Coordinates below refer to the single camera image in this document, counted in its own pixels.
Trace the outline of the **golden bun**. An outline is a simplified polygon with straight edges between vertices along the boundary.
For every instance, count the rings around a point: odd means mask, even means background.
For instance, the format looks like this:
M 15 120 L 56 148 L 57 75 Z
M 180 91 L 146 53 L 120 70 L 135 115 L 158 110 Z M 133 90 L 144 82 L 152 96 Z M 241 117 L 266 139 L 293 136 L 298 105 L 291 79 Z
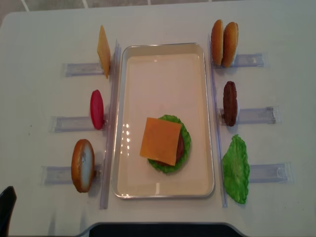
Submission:
M 215 65 L 221 66 L 223 59 L 223 41 L 224 41 L 223 21 L 217 20 L 211 32 L 211 55 Z
M 230 22 L 224 29 L 223 37 L 222 65 L 228 68 L 233 63 L 237 50 L 238 24 Z

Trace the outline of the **brown meat patty on tray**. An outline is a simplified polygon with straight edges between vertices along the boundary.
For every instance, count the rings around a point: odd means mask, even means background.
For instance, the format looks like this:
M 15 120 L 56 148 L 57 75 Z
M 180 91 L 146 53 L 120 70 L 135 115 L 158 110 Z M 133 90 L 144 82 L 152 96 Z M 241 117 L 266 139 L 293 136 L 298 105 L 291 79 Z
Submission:
M 184 140 L 183 140 L 182 134 L 180 133 L 179 140 L 178 140 L 178 146 L 177 146 L 177 154 L 176 154 L 176 163 L 175 164 L 177 164 L 180 161 L 181 157 L 184 154 L 184 150 L 185 150 Z M 161 161 L 156 161 L 156 163 L 163 165 L 163 166 L 171 166 L 171 165 L 164 163 L 164 162 L 161 162 Z

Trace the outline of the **upright orange cheese slice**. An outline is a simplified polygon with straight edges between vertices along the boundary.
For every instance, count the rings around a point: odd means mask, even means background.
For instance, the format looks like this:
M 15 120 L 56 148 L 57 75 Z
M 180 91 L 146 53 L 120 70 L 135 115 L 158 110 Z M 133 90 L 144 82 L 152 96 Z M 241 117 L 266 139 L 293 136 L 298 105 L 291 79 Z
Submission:
M 102 69 L 106 78 L 109 78 L 109 71 L 111 67 L 111 51 L 108 44 L 107 36 L 103 25 L 100 27 L 97 53 L 101 62 Z

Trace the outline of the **bread bun slice left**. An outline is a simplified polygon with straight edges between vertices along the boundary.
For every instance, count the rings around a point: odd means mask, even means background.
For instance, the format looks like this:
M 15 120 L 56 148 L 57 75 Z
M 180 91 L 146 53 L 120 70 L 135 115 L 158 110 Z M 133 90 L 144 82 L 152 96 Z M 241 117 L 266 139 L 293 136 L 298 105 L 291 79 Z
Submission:
M 94 177 L 95 155 L 91 143 L 87 139 L 77 141 L 71 164 L 72 182 L 79 193 L 90 190 Z

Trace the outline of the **upright green lettuce leaf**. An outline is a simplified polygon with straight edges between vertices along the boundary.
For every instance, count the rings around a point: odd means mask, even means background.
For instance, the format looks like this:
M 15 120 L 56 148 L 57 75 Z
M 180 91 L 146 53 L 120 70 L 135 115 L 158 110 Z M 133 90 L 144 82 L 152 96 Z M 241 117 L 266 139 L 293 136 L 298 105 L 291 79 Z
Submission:
M 245 204 L 249 192 L 250 165 L 246 143 L 239 135 L 234 135 L 222 159 L 224 188 L 237 203 Z

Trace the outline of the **white rectangular tray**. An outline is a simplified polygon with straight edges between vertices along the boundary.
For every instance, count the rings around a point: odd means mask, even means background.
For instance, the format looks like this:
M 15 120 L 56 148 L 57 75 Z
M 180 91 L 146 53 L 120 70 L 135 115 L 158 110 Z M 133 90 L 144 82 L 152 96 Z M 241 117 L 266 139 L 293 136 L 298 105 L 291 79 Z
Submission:
M 111 183 L 119 198 L 206 197 L 214 189 L 205 57 L 197 43 L 130 46 L 122 54 Z M 177 117 L 188 158 L 163 173 L 140 156 L 147 118 Z

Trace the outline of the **clear holder middle left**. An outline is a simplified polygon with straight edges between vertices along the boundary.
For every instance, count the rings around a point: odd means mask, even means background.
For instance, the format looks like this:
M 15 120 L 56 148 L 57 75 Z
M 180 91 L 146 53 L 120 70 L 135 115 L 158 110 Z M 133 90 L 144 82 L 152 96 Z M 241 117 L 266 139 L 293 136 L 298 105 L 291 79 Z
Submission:
M 49 131 L 52 133 L 95 130 L 90 117 L 51 117 L 49 124 Z

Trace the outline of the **clear holder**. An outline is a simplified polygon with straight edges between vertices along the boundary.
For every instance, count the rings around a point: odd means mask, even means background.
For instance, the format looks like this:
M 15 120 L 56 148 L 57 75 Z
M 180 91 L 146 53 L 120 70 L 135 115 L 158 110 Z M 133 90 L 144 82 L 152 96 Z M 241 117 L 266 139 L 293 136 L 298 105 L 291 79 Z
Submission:
M 66 77 L 95 76 L 104 74 L 99 63 L 67 63 L 62 66 Z
M 40 184 L 42 186 L 73 184 L 70 166 L 42 166 L 41 168 Z M 100 183 L 102 170 L 102 165 L 95 165 L 93 184 Z
M 290 162 L 277 164 L 257 164 L 250 166 L 250 183 L 286 183 L 293 182 Z
M 280 122 L 281 116 L 278 106 L 251 109 L 238 107 L 235 124 L 274 124 Z
M 90 117 L 51 117 L 49 124 L 49 131 L 52 133 L 95 130 Z
M 264 67 L 268 65 L 267 52 L 253 54 L 237 54 L 230 68 Z

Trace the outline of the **clear holder middle right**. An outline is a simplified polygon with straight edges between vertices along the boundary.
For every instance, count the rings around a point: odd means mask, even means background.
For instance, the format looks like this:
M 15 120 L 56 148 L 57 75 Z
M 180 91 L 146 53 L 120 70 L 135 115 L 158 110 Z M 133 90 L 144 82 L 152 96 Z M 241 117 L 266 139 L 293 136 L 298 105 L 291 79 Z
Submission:
M 235 124 L 274 124 L 280 122 L 281 116 L 278 106 L 251 109 L 238 107 Z

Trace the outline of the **black base bottom edge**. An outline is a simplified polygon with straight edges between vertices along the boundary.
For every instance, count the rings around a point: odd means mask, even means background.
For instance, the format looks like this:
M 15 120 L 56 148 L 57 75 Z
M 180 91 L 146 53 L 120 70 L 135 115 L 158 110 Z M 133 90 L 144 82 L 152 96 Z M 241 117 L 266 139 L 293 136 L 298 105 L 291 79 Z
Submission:
M 89 237 L 241 237 L 224 224 L 100 224 L 88 231 Z

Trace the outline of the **clear holder bottom left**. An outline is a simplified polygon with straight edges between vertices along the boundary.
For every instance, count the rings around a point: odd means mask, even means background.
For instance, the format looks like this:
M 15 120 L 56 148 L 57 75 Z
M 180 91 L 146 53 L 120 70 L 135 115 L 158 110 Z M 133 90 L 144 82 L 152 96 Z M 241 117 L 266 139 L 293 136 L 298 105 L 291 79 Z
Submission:
M 70 166 L 42 166 L 41 168 L 40 184 L 42 186 L 73 184 Z M 93 184 L 100 183 L 102 170 L 102 165 L 95 165 Z

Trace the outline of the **clear holder bottom right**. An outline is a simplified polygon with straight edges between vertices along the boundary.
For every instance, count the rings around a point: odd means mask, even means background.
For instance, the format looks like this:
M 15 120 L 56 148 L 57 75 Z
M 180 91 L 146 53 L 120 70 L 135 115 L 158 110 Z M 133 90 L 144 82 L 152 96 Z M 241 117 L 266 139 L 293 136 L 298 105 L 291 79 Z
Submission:
M 286 183 L 293 182 L 290 162 L 277 164 L 257 164 L 250 166 L 250 183 Z

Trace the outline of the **clear long rail left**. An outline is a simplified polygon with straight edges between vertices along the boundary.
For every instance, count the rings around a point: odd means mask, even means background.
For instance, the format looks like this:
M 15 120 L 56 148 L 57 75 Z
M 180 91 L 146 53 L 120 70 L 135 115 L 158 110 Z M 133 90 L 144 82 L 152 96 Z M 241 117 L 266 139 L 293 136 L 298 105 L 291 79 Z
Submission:
M 100 209 L 108 208 L 109 191 L 110 191 L 110 180 L 111 180 L 111 168 L 112 158 L 115 148 L 115 135 L 116 135 L 116 120 L 118 110 L 118 97 L 119 97 L 119 84 L 120 84 L 120 58 L 121 58 L 121 46 L 116 41 L 115 51 L 113 55 L 113 62 L 111 63 L 111 75 L 112 81 L 111 89 L 111 101 L 108 113 L 107 123 L 107 141 L 105 158 L 103 160 L 103 172 L 102 172 L 102 186 L 100 195 Z

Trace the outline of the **clear long rail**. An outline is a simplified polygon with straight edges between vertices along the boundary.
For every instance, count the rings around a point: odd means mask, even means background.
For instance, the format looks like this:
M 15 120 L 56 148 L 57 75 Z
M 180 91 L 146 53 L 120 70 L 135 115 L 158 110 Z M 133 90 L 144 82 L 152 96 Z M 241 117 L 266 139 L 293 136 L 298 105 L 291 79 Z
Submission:
M 103 172 L 102 172 L 102 186 L 100 195 L 100 209 L 108 208 L 109 191 L 110 191 L 110 180 L 111 180 L 111 168 L 112 158 L 115 148 L 115 135 L 116 135 L 116 120 L 118 110 L 118 97 L 119 97 L 119 84 L 120 84 L 120 58 L 121 58 L 121 46 L 116 41 L 115 51 L 113 55 L 113 62 L 111 63 L 111 75 L 112 81 L 111 89 L 111 101 L 108 113 L 107 123 L 107 141 L 105 158 L 103 160 Z
M 227 207 L 227 194 L 224 187 L 224 176 L 223 176 L 223 167 L 222 167 L 222 146 L 221 146 L 221 136 L 220 136 L 220 120 L 218 116 L 218 108 L 217 108 L 217 98 L 216 98 L 216 86 L 214 79 L 214 64 L 211 53 L 211 34 L 208 35 L 208 50 L 209 50 L 209 74 L 210 74 L 210 82 L 211 82 L 211 90 L 212 90 L 212 100 L 213 100 L 213 111 L 215 117 L 215 136 L 216 136 L 216 147 L 218 154 L 218 170 L 219 170 L 219 182 L 220 182 L 220 193 L 222 200 L 222 207 Z

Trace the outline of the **clear long rail right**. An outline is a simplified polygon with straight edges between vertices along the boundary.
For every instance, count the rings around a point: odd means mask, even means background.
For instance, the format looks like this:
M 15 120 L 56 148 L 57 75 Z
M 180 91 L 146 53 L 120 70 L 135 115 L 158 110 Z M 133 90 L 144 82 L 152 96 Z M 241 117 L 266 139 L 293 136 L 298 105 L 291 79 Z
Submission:
M 212 90 L 212 100 L 213 100 L 213 111 L 215 117 L 215 136 L 216 136 L 216 147 L 218 154 L 218 170 L 219 170 L 219 182 L 220 182 L 220 193 L 222 200 L 222 207 L 227 207 L 227 194 L 224 187 L 224 176 L 223 176 L 223 167 L 222 167 L 222 146 L 221 146 L 221 136 L 220 136 L 220 120 L 218 116 L 218 108 L 217 108 L 217 98 L 216 98 L 216 86 L 214 79 L 214 64 L 211 53 L 211 34 L 208 35 L 208 50 L 209 50 L 209 74 L 210 74 L 210 82 L 211 82 L 211 90 Z

